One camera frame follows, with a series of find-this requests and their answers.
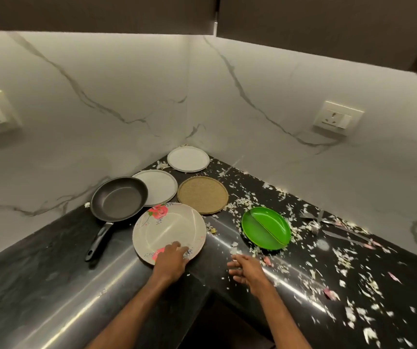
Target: black frying pan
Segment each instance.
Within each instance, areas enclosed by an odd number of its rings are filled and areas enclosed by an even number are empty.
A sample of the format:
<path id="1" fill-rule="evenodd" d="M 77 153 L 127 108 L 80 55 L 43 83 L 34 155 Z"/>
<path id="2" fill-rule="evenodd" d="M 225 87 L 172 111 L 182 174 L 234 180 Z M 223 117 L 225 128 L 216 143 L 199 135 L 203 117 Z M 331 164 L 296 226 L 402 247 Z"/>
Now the black frying pan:
<path id="1" fill-rule="evenodd" d="M 147 186 L 141 180 L 131 177 L 109 180 L 94 192 L 90 205 L 91 212 L 106 223 L 95 236 L 86 254 L 86 262 L 94 256 L 113 223 L 134 216 L 146 203 L 147 196 Z"/>

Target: white round plate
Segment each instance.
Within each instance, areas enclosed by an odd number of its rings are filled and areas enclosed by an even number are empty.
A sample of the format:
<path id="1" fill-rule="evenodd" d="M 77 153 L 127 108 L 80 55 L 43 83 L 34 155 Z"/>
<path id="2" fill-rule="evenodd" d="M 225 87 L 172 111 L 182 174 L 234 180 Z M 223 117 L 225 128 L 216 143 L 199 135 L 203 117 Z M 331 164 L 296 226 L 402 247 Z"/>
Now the white round plate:
<path id="1" fill-rule="evenodd" d="M 168 153 L 167 162 L 175 170 L 184 173 L 195 173 L 209 165 L 210 157 L 199 148 L 184 146 L 175 148 Z"/>
<path id="2" fill-rule="evenodd" d="M 207 229 L 202 216 L 181 203 L 164 203 L 141 215 L 133 229 L 133 245 L 145 262 L 155 264 L 165 246 L 179 241 L 188 246 L 185 257 L 193 259 L 202 249 Z"/>
<path id="3" fill-rule="evenodd" d="M 149 192 L 144 207 L 152 207 L 168 202 L 178 191 L 176 179 L 163 170 L 144 170 L 133 175 L 147 186 Z"/>

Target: granite countertop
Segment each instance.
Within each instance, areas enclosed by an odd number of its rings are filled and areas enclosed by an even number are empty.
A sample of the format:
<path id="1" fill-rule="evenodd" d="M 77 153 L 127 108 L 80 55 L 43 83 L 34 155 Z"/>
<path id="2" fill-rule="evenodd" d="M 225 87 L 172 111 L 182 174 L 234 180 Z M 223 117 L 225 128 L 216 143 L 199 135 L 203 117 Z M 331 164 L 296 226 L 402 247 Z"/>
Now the granite countertop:
<path id="1" fill-rule="evenodd" d="M 270 336 L 258 301 L 226 270 L 233 242 L 243 253 L 261 252 L 240 233 L 242 214 L 258 205 L 279 212 L 291 225 L 291 243 L 278 252 L 264 251 L 273 263 L 264 269 L 313 348 L 417 348 L 416 255 L 371 234 L 382 247 L 315 237 L 299 213 L 316 214 L 316 207 L 217 159 L 195 174 L 158 163 L 147 169 L 164 168 L 178 183 L 196 175 L 213 177 L 230 197 L 226 210 L 205 217 L 216 234 L 208 231 L 187 274 L 159 300 L 138 348 L 176 348 L 213 295 Z M 101 223 L 83 206 L 1 252 L 0 349 L 83 348 L 94 338 L 151 273 L 132 246 L 139 216 L 113 227 L 101 258 L 92 264 L 84 262 L 84 253 Z M 340 220 L 327 212 L 324 218 Z M 334 226 L 324 228 L 345 236 Z M 325 288 L 340 300 L 329 300 Z"/>

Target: green plate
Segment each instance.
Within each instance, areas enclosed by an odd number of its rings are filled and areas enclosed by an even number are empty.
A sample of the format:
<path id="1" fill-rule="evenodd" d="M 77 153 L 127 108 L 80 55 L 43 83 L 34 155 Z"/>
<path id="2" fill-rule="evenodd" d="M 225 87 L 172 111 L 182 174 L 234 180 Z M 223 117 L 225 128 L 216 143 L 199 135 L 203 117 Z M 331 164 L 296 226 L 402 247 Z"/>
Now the green plate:
<path id="1" fill-rule="evenodd" d="M 249 240 L 266 250 L 279 250 L 291 240 L 291 229 L 286 220 L 265 207 L 255 207 L 244 213 L 241 226 Z"/>

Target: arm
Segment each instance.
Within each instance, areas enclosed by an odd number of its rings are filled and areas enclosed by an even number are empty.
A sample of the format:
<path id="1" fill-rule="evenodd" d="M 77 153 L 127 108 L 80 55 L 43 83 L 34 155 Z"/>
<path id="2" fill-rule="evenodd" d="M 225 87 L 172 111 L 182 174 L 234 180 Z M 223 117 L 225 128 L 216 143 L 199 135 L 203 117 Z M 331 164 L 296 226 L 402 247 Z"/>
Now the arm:
<path id="1" fill-rule="evenodd" d="M 109 325 L 89 344 L 87 349 L 130 349 L 134 346 L 142 323 L 160 295 L 184 273 L 188 247 L 177 241 L 165 247 L 155 261 L 152 276 Z"/>
<path id="2" fill-rule="evenodd" d="M 229 274 L 235 281 L 247 284 L 252 295 L 259 299 L 276 347 L 278 349 L 311 349 L 275 287 L 265 276 L 260 262 L 242 254 L 234 254 L 232 258 L 233 261 L 228 262 L 228 267 L 237 269 L 229 270 Z"/>

